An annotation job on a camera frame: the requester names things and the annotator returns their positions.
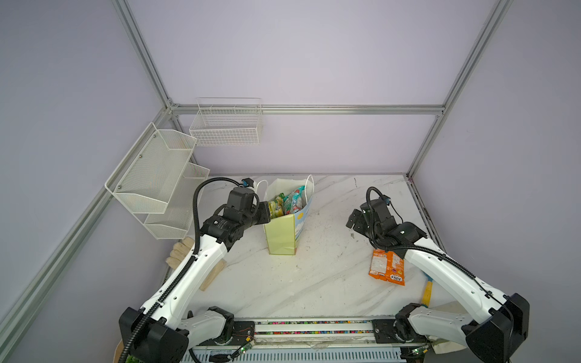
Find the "green snack bag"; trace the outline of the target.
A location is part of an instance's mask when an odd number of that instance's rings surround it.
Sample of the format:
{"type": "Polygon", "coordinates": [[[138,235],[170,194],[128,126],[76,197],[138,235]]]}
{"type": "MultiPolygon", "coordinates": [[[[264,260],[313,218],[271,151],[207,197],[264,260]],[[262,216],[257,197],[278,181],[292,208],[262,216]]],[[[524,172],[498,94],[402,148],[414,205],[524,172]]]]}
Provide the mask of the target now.
{"type": "Polygon", "coordinates": [[[280,193],[272,201],[269,201],[270,219],[276,219],[285,215],[284,199],[284,194],[280,193]]]}

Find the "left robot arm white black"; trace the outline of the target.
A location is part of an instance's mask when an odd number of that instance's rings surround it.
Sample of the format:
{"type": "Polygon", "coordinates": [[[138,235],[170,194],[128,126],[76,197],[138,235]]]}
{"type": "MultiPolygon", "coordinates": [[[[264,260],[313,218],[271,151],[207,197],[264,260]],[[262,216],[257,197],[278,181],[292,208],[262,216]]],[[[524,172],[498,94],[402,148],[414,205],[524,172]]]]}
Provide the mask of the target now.
{"type": "Polygon", "coordinates": [[[129,357],[142,362],[179,362],[187,351],[212,341],[226,345],[232,340],[234,316],[217,306],[199,316],[188,314],[189,305],[210,273],[244,232],[270,221],[269,206],[254,189],[254,180],[224,178],[234,188],[228,200],[205,222],[200,222],[201,190],[217,178],[209,178],[195,190],[192,200],[195,242],[167,280],[140,309],[128,308],[120,317],[123,350],[118,360],[129,357]]]}

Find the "teal Fox's candy bag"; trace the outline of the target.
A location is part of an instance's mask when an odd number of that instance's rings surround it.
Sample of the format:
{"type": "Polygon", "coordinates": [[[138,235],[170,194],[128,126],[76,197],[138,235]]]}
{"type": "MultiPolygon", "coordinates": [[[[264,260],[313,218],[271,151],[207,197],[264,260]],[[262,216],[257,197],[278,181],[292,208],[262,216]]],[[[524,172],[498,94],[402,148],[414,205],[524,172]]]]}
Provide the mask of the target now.
{"type": "Polygon", "coordinates": [[[300,186],[292,191],[284,199],[283,209],[284,214],[295,214],[304,208],[305,186],[300,186]]]}

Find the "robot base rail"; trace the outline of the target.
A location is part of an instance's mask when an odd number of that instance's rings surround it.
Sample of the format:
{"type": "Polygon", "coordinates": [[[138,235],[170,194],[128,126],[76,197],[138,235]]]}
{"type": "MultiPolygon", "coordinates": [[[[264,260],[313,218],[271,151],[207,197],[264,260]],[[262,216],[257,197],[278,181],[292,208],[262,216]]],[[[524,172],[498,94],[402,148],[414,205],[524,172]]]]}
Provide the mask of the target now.
{"type": "Polygon", "coordinates": [[[476,362],[468,349],[438,354],[437,342],[417,336],[401,342],[391,316],[375,318],[236,319],[231,340],[208,340],[184,362],[209,362],[252,342],[236,362],[476,362]]]}

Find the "orange Fox's candy bag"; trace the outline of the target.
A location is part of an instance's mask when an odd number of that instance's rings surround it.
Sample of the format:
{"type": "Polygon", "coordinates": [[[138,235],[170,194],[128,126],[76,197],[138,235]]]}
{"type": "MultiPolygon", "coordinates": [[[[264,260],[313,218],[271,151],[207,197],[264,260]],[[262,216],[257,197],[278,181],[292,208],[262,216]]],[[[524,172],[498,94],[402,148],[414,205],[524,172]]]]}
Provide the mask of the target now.
{"type": "Polygon", "coordinates": [[[405,285],[405,261],[395,252],[374,250],[369,268],[369,276],[399,286],[405,285]]]}

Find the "white paper gift bag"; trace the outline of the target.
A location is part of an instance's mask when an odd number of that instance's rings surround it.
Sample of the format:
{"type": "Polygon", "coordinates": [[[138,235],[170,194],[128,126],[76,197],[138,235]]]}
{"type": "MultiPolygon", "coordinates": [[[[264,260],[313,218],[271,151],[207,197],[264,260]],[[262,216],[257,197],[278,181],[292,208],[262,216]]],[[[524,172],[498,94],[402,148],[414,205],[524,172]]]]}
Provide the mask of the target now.
{"type": "Polygon", "coordinates": [[[277,178],[272,183],[265,181],[263,201],[272,201],[277,195],[283,193],[288,196],[300,186],[305,186],[304,208],[295,214],[284,215],[271,219],[264,226],[266,241],[271,255],[293,256],[297,252],[298,241],[304,229],[310,207],[315,193],[315,181],[312,175],[305,179],[277,178]]]}

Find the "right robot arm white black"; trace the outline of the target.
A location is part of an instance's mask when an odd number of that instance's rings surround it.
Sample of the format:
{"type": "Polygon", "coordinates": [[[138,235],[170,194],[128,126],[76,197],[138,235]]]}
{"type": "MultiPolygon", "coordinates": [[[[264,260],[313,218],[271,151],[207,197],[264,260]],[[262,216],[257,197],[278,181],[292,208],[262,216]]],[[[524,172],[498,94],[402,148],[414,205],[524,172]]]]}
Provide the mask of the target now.
{"type": "Polygon", "coordinates": [[[411,222],[396,222],[387,201],[367,201],[346,226],[384,252],[393,252],[426,273],[464,308],[463,315],[410,303],[397,314],[393,329],[401,342],[436,337],[470,349],[483,362],[507,362],[527,339],[530,304],[478,278],[440,249],[411,222]]]}

